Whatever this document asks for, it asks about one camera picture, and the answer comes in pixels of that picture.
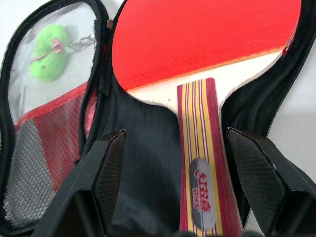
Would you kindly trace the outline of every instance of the keychain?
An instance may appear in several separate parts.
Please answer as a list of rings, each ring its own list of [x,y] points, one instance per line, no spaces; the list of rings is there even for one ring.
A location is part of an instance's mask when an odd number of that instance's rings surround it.
[[[54,81],[64,71],[68,57],[94,44],[94,33],[70,43],[63,25],[50,24],[37,36],[30,74],[41,81]]]

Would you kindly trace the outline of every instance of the zipper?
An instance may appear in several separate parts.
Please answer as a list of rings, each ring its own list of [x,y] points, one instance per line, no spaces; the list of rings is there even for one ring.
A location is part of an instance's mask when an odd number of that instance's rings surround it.
[[[297,67],[295,69],[294,74],[291,76],[290,83],[286,87],[286,92],[283,94],[281,100],[278,102],[278,104],[276,106],[276,109],[275,109],[275,111],[273,113],[273,116],[272,116],[272,118],[270,120],[268,129],[265,132],[265,136],[266,137],[268,136],[268,134],[269,134],[269,132],[271,130],[272,123],[274,122],[274,119],[275,119],[275,117],[277,115],[278,110],[280,109],[283,101],[285,100],[286,96],[288,95],[293,83],[295,82],[295,79],[297,78],[299,72],[301,71],[301,68],[302,68],[307,56],[309,55],[309,52],[310,52],[310,50],[311,50],[311,48],[312,48],[312,46],[313,46],[313,44],[315,42],[315,39],[316,39],[316,26],[314,27],[314,32],[313,32],[313,34],[312,34],[312,36],[311,36],[311,38],[310,38],[310,40],[308,42],[308,46],[307,46],[305,52],[303,53],[303,57],[301,57],[301,59],[299,61],[299,67]],[[244,228],[248,225],[248,221],[249,221],[249,218],[250,218],[250,212],[251,212],[251,208],[249,209],[249,212],[248,212],[248,215],[247,215],[247,219],[245,221]]]
[[[111,31],[109,28],[107,28],[107,22],[109,20],[109,16],[108,13],[104,7],[104,5],[101,2],[97,1],[97,4],[99,6],[99,11],[102,14],[102,22],[100,22],[101,26],[101,31],[100,31],[100,48],[101,48],[101,52],[100,52],[100,56],[98,59],[98,67],[96,67],[93,78],[89,79],[88,81],[88,85],[86,88],[86,92],[81,104],[81,108],[80,108],[80,115],[79,115],[79,150],[80,150],[80,154],[82,156],[84,147],[86,145],[87,142],[87,137],[85,135],[85,113],[86,113],[86,107],[87,104],[89,102],[90,97],[92,96],[92,93],[94,93],[95,88],[97,87],[97,84],[100,81],[100,78],[102,77],[102,73],[103,73],[103,67],[102,65],[104,64],[104,60],[105,60],[105,49],[106,49],[106,45],[108,43],[108,37],[109,37],[109,32]],[[92,122],[91,125],[91,129],[90,129],[90,133],[88,134],[89,136],[92,136],[91,133],[93,133],[93,126],[94,122]]]
[[[10,40],[9,40],[9,43],[7,44],[6,48],[5,48],[5,51],[4,51],[4,56],[3,56],[3,60],[2,60],[2,63],[1,63],[1,67],[0,67],[0,79],[1,79],[1,74],[2,74],[2,71],[3,71],[3,66],[4,66],[4,61],[5,61],[5,58],[7,56],[7,53],[8,53],[8,49],[9,49],[9,46],[12,42],[12,39],[13,37],[15,36],[17,30],[24,24],[24,21],[22,21],[18,27],[15,29],[15,31],[13,32],[13,34],[11,35],[10,37]],[[2,133],[1,133],[1,127],[0,127],[0,157],[1,157],[1,151],[2,151]]]

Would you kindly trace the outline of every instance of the black zippered case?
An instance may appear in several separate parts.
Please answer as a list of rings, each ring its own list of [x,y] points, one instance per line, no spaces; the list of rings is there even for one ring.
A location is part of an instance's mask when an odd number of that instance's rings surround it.
[[[86,14],[86,18],[80,20],[82,14]],[[104,51],[110,35],[106,28],[108,20],[98,0],[51,1],[25,19],[12,36],[0,80],[1,235],[23,235],[32,231],[62,180],[81,157],[89,134],[84,121],[95,116],[96,85],[103,74]],[[29,76],[31,67],[37,63],[29,63],[36,54],[34,48],[46,47],[41,45],[45,41],[39,42],[36,36],[47,26],[55,27],[50,31],[57,31],[61,39],[63,26],[68,27],[69,42],[94,34],[94,45],[81,54],[72,53],[66,65],[89,64],[84,70],[74,73],[67,72],[66,68],[51,82],[46,82],[45,77],[36,80]],[[53,61],[49,55],[45,59],[47,65],[41,69],[52,67],[46,75],[49,79],[49,73],[58,70],[53,65],[57,62],[49,63]],[[69,80],[70,76],[77,79],[61,90],[58,80]],[[45,101],[43,97],[48,94],[50,99]]]
[[[18,90],[22,95],[10,97],[16,92],[12,88],[17,80],[12,78],[19,77],[19,60],[16,58],[23,55],[19,46],[25,42],[25,36],[31,38],[24,46],[31,44],[33,48],[36,41],[34,32],[39,33],[59,15],[79,10],[82,5],[95,16],[89,21],[91,32],[87,31],[78,38],[73,33],[71,39],[76,41],[95,32],[95,48],[90,58],[86,55],[86,61],[75,63],[80,67],[91,63],[88,76],[82,79],[81,84],[55,95],[51,101],[30,106],[23,113],[23,103],[16,103],[17,109],[13,108],[14,101],[41,100],[40,97],[31,100],[27,96],[27,100],[20,99],[24,98],[24,87]],[[114,26],[121,9],[114,19]],[[41,19],[47,19],[47,16],[49,18],[50,14],[58,11],[62,14],[59,12],[51,21],[38,26]],[[234,92],[222,107],[227,161],[244,224],[250,207],[241,189],[232,151],[225,136],[226,128],[254,131],[264,136],[268,134],[280,104],[314,43],[315,17],[316,3],[302,0],[299,25],[287,54],[262,76]],[[111,231],[113,234],[170,235],[179,230],[181,154],[177,117],[164,107],[135,100],[118,85],[111,65],[111,42],[115,29],[108,29],[107,21],[108,15],[99,0],[56,0],[32,13],[12,37],[0,79],[0,235],[29,236],[65,176],[89,152],[94,141],[101,135],[121,129],[126,129],[127,138]],[[29,59],[33,59],[32,52],[28,54]],[[77,57],[74,53],[68,60]],[[72,78],[76,77],[68,74],[64,79]],[[43,93],[58,89],[55,86],[45,91],[43,83],[38,82],[42,87],[36,87],[42,88]]]

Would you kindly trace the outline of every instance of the red rubber surface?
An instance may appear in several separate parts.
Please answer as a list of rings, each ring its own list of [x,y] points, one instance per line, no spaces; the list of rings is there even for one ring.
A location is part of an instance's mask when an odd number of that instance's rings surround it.
[[[129,90],[174,76],[282,50],[300,0],[128,0],[112,60]]]

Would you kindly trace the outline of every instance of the green sponge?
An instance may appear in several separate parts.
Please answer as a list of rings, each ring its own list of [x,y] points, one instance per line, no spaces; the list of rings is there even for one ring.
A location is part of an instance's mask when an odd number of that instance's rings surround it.
[[[70,38],[63,25],[50,24],[46,26],[37,36],[33,58],[40,58],[30,64],[30,74],[41,81],[54,81],[64,71],[68,56],[62,48],[60,52],[52,49],[52,40],[56,38],[62,47],[69,45]]]

